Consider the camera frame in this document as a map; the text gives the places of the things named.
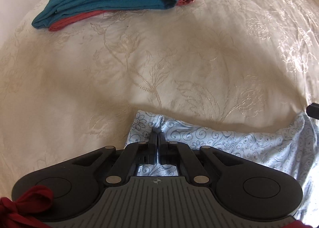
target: bed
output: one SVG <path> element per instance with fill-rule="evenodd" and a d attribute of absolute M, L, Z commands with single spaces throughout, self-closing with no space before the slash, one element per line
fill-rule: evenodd
<path fill-rule="evenodd" d="M 31 22 L 0 50 L 0 195 L 29 172 L 124 147 L 137 110 L 218 131 L 275 132 L 319 102 L 318 0 L 196 0 Z M 302 217 L 312 226 L 316 202 Z"/>

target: light blue patterned cloth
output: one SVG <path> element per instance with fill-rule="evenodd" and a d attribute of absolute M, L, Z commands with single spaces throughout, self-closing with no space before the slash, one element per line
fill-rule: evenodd
<path fill-rule="evenodd" d="M 319 198 L 319 129 L 301 112 L 288 128 L 275 133 L 238 133 L 215 131 L 139 110 L 133 121 L 126 145 L 148 141 L 154 128 L 164 132 L 167 141 L 188 144 L 192 149 L 210 145 L 241 158 L 285 172 L 293 176 L 303 190 L 303 202 L 295 218 L 307 223 L 318 215 Z M 142 165 L 138 175 L 178 175 L 171 165 Z"/>

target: gray ribbed plate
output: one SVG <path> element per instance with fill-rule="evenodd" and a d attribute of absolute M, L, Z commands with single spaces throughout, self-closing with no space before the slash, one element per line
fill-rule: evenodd
<path fill-rule="evenodd" d="M 237 217 L 208 188 L 190 185 L 183 176 L 133 176 L 123 186 L 107 188 L 84 214 L 47 224 L 53 228 L 281 228 L 294 220 L 290 216 L 255 222 Z"/>

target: logo mark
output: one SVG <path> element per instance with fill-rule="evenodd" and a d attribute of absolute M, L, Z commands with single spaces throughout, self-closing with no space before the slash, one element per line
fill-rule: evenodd
<path fill-rule="evenodd" d="M 153 180 L 153 182 L 155 183 L 155 184 L 159 184 L 159 183 L 161 183 L 162 182 L 162 180 L 160 180 L 160 179 L 155 179 L 155 180 Z"/>

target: metal rivet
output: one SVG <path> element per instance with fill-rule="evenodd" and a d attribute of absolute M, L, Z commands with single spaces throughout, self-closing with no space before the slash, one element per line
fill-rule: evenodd
<path fill-rule="evenodd" d="M 108 176 L 105 181 L 110 183 L 110 184 L 117 184 L 117 183 L 120 183 L 121 182 L 121 177 L 119 177 L 118 175 L 111 175 L 111 176 Z"/>
<path fill-rule="evenodd" d="M 196 183 L 204 184 L 209 181 L 209 178 L 206 177 L 205 175 L 197 175 L 196 177 L 194 177 L 194 181 Z"/>

